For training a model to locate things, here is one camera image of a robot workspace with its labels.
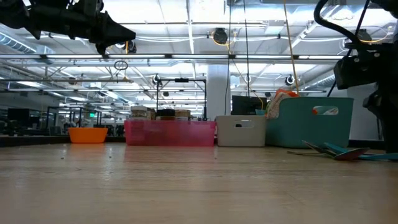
cable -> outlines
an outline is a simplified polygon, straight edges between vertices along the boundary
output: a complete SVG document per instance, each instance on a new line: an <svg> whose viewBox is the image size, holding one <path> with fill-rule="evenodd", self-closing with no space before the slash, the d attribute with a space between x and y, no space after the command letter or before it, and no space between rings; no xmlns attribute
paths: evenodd
<svg viewBox="0 0 398 224"><path fill-rule="evenodd" d="M361 40L361 42L362 42L362 43L368 43L368 44L374 44L374 43L378 43L378 42L380 42L380 41L382 41L382 40L387 39L388 36L390 36L390 34L388 34L388 32L386 32L386 36L384 36L384 37L381 38L381 39L378 39L378 40Z"/></svg>
<svg viewBox="0 0 398 224"><path fill-rule="evenodd" d="M249 42L248 42L248 21L246 19L246 0L243 0L243 12L244 12L244 28L246 30L246 61L248 65L248 96L250 96L250 72L249 72Z"/></svg>
<svg viewBox="0 0 398 224"><path fill-rule="evenodd" d="M322 8L325 6L325 4L328 2L328 0L320 0L318 2L318 4L315 6L315 10L313 12L313 17L315 22L317 22L319 25L335 30L337 32L339 32L340 34L345 35L347 38L349 38L352 43L354 43L355 45L360 45L361 41L358 39L358 37L356 35L354 35L352 32L346 30L344 27L338 26L336 24L333 24L329 21L324 20L321 17L321 10Z"/></svg>
<svg viewBox="0 0 398 224"><path fill-rule="evenodd" d="M292 58L292 66L293 66L293 74L294 74L294 82L296 84L296 91L299 94L299 81L297 79L297 72L296 66L294 64L294 56L293 56L293 47L292 47L292 39L290 38L290 29L289 29L289 22L287 20L287 10L286 10L286 0L284 0L284 9L285 9L285 18L286 18L286 28L287 28L287 35L289 37L289 48L290 48L290 56Z"/></svg>
<svg viewBox="0 0 398 224"><path fill-rule="evenodd" d="M358 25L356 26L355 37L358 40L359 40L358 33L359 33L359 30L361 29L362 21L365 18L366 10L368 9L369 3L370 3L370 0L366 0L365 6L363 7L363 10L362 10L361 17L359 18L359 21L358 21ZM349 49L348 52L347 52L346 57L349 57L351 55L352 51L353 51L353 49ZM332 93L333 89L335 88L335 86L336 86L336 80L335 80L335 82L333 83L333 85L331 86L331 88L330 88L330 90L328 92L328 97L331 95L331 93Z"/></svg>
<svg viewBox="0 0 398 224"><path fill-rule="evenodd" d="M232 15L232 0L229 0L229 36L231 37L231 15ZM229 72L229 60L230 60L230 52L229 52L229 45L231 44L231 38L228 38L228 71L227 71L227 75L226 75L226 88L225 88L225 101L224 101L224 115L226 115L226 103L227 103L227 94L228 94L228 87L229 87L229 76L230 76L230 72Z"/></svg>
<svg viewBox="0 0 398 224"><path fill-rule="evenodd" d="M239 75L240 75L241 78L243 79L243 81L244 81L246 84L248 84L249 82L247 82L247 81L244 79L244 77L243 77L241 71L239 71L239 68L238 68L238 66L237 66L236 63L235 63L235 60L232 59L232 62L234 63L234 65L235 65L235 67L236 67L236 69L237 69ZM263 109L264 109L264 102L262 101L261 97L258 96L258 95L256 94L255 91L252 90L252 88L250 87L249 84L248 84L248 87L249 87L250 91L252 91L252 92L255 94L255 96L259 98L259 100L260 100L260 102L261 102L261 110L263 110Z"/></svg>

fluorescent light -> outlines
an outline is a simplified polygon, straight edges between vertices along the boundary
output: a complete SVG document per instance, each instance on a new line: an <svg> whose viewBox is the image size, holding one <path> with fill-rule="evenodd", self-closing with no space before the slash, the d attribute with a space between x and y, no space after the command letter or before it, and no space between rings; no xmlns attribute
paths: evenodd
<svg viewBox="0 0 398 224"><path fill-rule="evenodd" d="M34 54L23 54L23 55L20 55L20 54L6 54L6 55L0 55L0 58L1 59L14 59L14 58L17 58L17 59L20 59L20 58L23 58L23 59L40 59L40 56L39 55L34 55Z"/></svg>
<svg viewBox="0 0 398 224"><path fill-rule="evenodd" d="M247 59L247 55L237 55L236 59ZM249 59L290 59L290 55L249 55Z"/></svg>
<svg viewBox="0 0 398 224"><path fill-rule="evenodd" d="M70 98L76 101L88 101L86 98L77 97L77 96L72 96Z"/></svg>
<svg viewBox="0 0 398 224"><path fill-rule="evenodd" d="M59 90L43 90L43 91L58 91L58 92L65 92L65 91L75 91L75 90L59 89Z"/></svg>
<svg viewBox="0 0 398 224"><path fill-rule="evenodd" d="M192 59L206 59L206 58L228 58L228 55L172 55L172 58L192 58Z"/></svg>
<svg viewBox="0 0 398 224"><path fill-rule="evenodd" d="M114 98L115 100L117 100L117 99L119 98L119 96L118 96L116 93L112 92L112 91L108 91L106 94L107 94L109 97Z"/></svg>
<svg viewBox="0 0 398 224"><path fill-rule="evenodd" d="M301 56L298 56L298 59L315 59L315 60L316 59L319 59L319 60L321 60L321 59L339 60L339 59L342 59L342 58L343 58L343 56L339 56L339 55L301 55Z"/></svg>
<svg viewBox="0 0 398 224"><path fill-rule="evenodd" d="M54 96L59 96L59 97L63 97L63 95L59 94L59 93L54 93L54 92L50 92L51 94L53 94Z"/></svg>
<svg viewBox="0 0 398 224"><path fill-rule="evenodd" d="M102 55L47 55L47 58L78 58L78 59L91 59L91 58L102 58Z"/></svg>
<svg viewBox="0 0 398 224"><path fill-rule="evenodd" d="M30 86L30 87L36 87L36 88L41 87L40 84L34 83L34 82L17 82L17 83L18 83L18 84L21 84L21 85Z"/></svg>
<svg viewBox="0 0 398 224"><path fill-rule="evenodd" d="M93 91L100 91L100 90L81 89L81 90L77 90L77 91L93 92Z"/></svg>
<svg viewBox="0 0 398 224"><path fill-rule="evenodd" d="M182 99L182 100L176 100L176 99L159 99L159 101L174 101L174 102L185 102L185 101L197 101L197 102L204 102L205 100L197 100L197 99Z"/></svg>
<svg viewBox="0 0 398 224"><path fill-rule="evenodd" d="M7 91L40 91L38 89L8 89Z"/></svg>
<svg viewBox="0 0 398 224"><path fill-rule="evenodd" d="M115 92L128 92L128 93L137 93L137 92L142 92L142 91L144 91L144 90L113 90L113 91L115 91Z"/></svg>
<svg viewBox="0 0 398 224"><path fill-rule="evenodd" d="M151 55L151 54L116 54L109 55L109 58L165 58L164 55Z"/></svg>

table surface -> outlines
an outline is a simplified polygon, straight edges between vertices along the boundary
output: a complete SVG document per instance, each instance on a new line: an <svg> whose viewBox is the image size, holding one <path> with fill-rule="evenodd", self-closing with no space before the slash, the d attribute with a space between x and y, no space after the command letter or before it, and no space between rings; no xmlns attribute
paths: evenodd
<svg viewBox="0 0 398 224"><path fill-rule="evenodd" d="M286 151L2 148L1 223L397 223L397 163Z"/></svg>

orange bowl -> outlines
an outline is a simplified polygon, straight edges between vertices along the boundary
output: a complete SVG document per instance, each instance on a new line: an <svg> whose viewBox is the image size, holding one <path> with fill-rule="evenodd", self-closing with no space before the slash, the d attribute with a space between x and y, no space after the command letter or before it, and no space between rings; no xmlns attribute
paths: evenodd
<svg viewBox="0 0 398 224"><path fill-rule="evenodd" d="M72 143L98 144L104 143L107 128L69 128Z"/></svg>

pink object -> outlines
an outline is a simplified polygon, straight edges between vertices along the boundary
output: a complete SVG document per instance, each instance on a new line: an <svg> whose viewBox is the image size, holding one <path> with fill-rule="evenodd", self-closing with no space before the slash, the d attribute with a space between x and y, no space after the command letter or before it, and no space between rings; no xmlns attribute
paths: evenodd
<svg viewBox="0 0 398 224"><path fill-rule="evenodd" d="M214 121L125 121L129 146L214 146Z"/></svg>

